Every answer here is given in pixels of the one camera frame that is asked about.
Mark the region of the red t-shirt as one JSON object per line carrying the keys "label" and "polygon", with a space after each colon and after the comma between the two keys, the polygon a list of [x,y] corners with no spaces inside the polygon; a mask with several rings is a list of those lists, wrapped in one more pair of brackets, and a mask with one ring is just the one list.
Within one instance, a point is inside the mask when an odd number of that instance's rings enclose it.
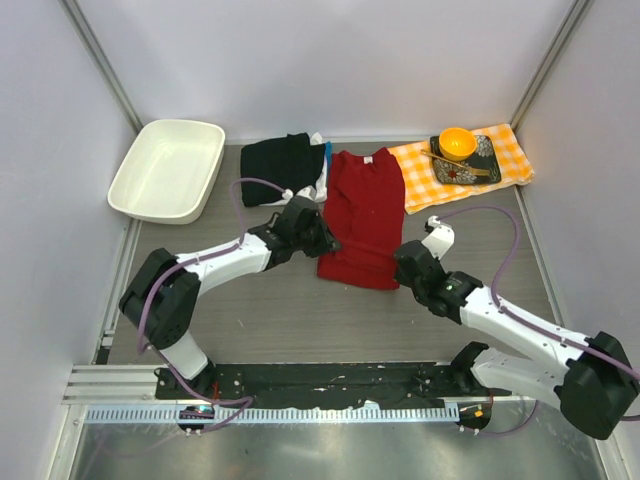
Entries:
{"label": "red t-shirt", "polygon": [[341,248],[319,258],[317,276],[356,287],[396,290],[395,250],[402,243],[405,186],[386,148],[332,156],[323,216]]}

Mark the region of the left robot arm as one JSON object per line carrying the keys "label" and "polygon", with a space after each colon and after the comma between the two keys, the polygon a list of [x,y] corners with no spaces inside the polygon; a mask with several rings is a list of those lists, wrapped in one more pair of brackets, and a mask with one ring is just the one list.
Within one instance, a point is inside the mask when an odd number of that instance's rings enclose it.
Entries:
{"label": "left robot arm", "polygon": [[152,251],[120,298],[119,310],[177,371],[187,396],[209,397],[215,367],[189,330],[199,297],[284,264],[297,252],[318,258],[340,248],[318,205],[296,196],[268,222],[226,244],[180,255]]}

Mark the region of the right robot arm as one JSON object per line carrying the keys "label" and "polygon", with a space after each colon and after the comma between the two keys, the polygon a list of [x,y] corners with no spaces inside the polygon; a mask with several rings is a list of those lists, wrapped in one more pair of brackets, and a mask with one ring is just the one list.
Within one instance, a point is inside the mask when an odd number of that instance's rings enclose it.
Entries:
{"label": "right robot arm", "polygon": [[402,245],[394,259],[396,280],[432,314],[481,331],[520,354],[467,347],[464,362],[451,371],[457,391],[472,395],[486,387],[531,397],[597,440],[608,439],[623,421],[639,395],[639,374],[614,336],[588,337],[547,322],[478,279],[445,271],[418,240]]}

